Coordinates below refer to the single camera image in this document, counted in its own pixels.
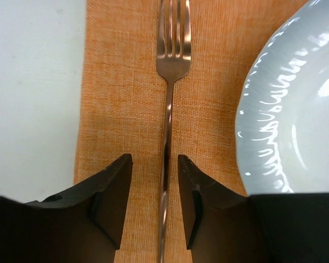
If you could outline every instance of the orange placemat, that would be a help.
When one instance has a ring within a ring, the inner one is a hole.
[[[174,91],[166,262],[185,249],[177,155],[244,194],[234,118],[245,76],[273,32],[306,0],[192,0],[192,64]],[[158,185],[166,84],[156,73],[160,0],[89,0],[75,182],[133,155],[121,249],[115,262],[156,262]]]

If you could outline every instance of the black plastic part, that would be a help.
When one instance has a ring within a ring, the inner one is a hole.
[[[0,197],[0,262],[113,262],[122,239],[132,156],[43,202]]]
[[[246,198],[183,155],[178,176],[193,263],[329,263],[329,193]]]

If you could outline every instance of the fork head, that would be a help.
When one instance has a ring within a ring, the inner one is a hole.
[[[173,5],[173,0],[169,0],[168,7],[165,7],[164,0],[161,0],[158,23],[157,73],[173,83],[188,74],[191,60],[190,3],[189,0],[183,2],[184,11],[181,0],[177,0],[177,5]],[[173,16],[175,6],[177,15]]]

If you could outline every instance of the fork tine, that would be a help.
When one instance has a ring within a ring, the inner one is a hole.
[[[180,0],[177,0],[177,37],[175,40],[175,57],[179,58],[180,57],[180,47],[181,47],[181,4]]]
[[[165,54],[165,7],[164,0],[161,1],[160,7],[160,19],[158,21],[158,33],[157,33],[157,57],[164,58]]]
[[[183,59],[191,59],[191,27],[190,27],[190,3],[185,0],[185,19],[184,19],[184,47]]]
[[[167,55],[171,57],[172,53],[173,53],[173,0],[169,0]]]

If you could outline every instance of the woven fabric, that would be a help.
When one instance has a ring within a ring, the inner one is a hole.
[[[186,250],[177,156],[245,194],[234,118],[245,76],[273,32],[306,0],[192,0],[192,63],[175,84],[166,262]],[[166,83],[156,73],[160,0],[89,0],[75,183],[123,153],[133,156],[121,249],[115,262],[156,262]]]

